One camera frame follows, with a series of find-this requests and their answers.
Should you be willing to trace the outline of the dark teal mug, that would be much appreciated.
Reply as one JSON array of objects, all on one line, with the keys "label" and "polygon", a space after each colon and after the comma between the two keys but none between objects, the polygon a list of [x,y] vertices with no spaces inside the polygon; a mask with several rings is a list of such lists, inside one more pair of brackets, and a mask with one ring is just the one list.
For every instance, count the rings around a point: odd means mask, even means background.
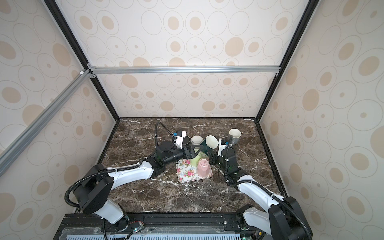
[{"label": "dark teal mug", "polygon": [[212,135],[207,136],[201,143],[201,150],[206,155],[211,153],[214,149],[218,147],[218,139]]}]

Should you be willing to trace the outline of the white mug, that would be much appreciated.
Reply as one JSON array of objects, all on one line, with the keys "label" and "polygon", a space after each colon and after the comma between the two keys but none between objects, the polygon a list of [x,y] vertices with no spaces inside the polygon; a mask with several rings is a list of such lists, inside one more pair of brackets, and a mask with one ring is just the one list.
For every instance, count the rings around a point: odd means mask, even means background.
[{"label": "white mug", "polygon": [[204,139],[201,136],[193,136],[191,137],[191,144],[192,145],[200,145]]}]

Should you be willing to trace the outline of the black mug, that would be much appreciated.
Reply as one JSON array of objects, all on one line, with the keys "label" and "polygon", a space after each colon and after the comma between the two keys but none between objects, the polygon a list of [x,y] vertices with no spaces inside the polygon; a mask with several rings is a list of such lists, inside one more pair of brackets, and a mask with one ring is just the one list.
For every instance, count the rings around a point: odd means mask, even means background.
[{"label": "black mug", "polygon": [[183,145],[183,146],[184,146],[184,145],[188,145],[188,144],[190,144],[190,142],[191,142],[191,138],[188,137],[188,136],[185,136],[185,137],[183,138],[183,143],[182,143],[182,145]]}]

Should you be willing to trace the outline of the grey mug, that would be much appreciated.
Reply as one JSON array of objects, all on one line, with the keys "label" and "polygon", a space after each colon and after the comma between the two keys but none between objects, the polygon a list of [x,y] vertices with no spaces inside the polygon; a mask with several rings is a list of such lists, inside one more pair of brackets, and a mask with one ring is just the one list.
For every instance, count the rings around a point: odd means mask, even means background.
[{"label": "grey mug", "polygon": [[231,129],[229,134],[232,136],[232,145],[236,145],[242,136],[241,131],[238,129]]}]

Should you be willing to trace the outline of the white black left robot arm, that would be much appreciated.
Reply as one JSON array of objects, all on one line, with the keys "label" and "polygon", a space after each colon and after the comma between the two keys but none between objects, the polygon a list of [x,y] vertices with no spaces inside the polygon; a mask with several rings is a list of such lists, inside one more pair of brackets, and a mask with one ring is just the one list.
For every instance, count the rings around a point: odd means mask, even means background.
[{"label": "white black left robot arm", "polygon": [[84,214],[95,214],[110,224],[125,224],[128,221],[127,214],[118,204],[109,200],[112,190],[134,181],[155,178],[165,171],[167,164],[193,159],[206,149],[203,145],[178,148],[173,142],[164,141],[156,146],[148,158],[137,164],[119,168],[106,168],[98,164],[68,188],[65,202]]}]

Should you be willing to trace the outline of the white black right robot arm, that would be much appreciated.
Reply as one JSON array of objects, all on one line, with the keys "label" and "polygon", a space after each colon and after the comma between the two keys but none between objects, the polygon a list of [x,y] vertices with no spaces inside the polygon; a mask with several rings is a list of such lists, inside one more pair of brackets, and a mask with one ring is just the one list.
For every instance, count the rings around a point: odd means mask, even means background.
[{"label": "white black right robot arm", "polygon": [[248,208],[241,213],[246,225],[272,236],[274,240],[311,240],[313,232],[298,201],[273,193],[254,180],[237,163],[232,148],[210,155],[210,164],[224,173],[226,184],[254,200],[264,211]]}]

